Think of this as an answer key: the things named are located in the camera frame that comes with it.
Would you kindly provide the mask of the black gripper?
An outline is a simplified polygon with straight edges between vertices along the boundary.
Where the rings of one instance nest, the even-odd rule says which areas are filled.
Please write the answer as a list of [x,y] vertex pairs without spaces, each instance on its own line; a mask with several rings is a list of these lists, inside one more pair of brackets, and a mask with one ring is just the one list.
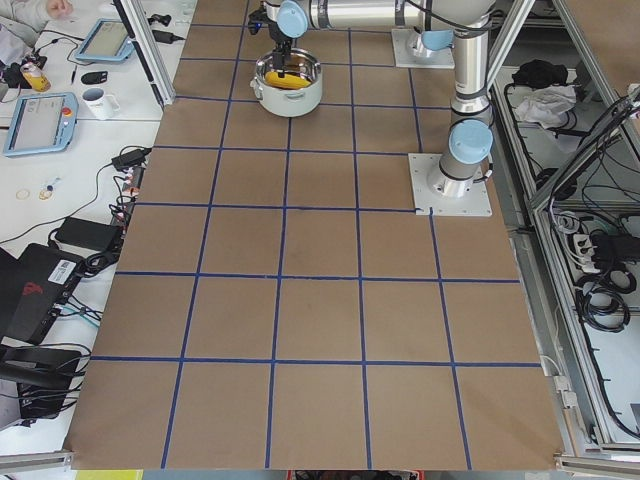
[[259,7],[248,15],[247,26],[251,35],[256,35],[266,28],[269,37],[275,44],[273,50],[273,70],[279,78],[283,77],[283,70],[291,59],[293,39],[284,34],[277,25],[276,17],[280,9],[278,1],[261,1]]

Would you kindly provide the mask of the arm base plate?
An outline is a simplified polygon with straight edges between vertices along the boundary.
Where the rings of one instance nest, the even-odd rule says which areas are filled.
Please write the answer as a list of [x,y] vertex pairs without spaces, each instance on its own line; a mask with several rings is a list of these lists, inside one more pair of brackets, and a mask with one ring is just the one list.
[[483,177],[477,165],[468,180],[452,180],[440,170],[441,154],[408,155],[414,211],[417,215],[443,217],[490,217],[492,208]]
[[452,30],[393,29],[391,35],[396,67],[454,68]]

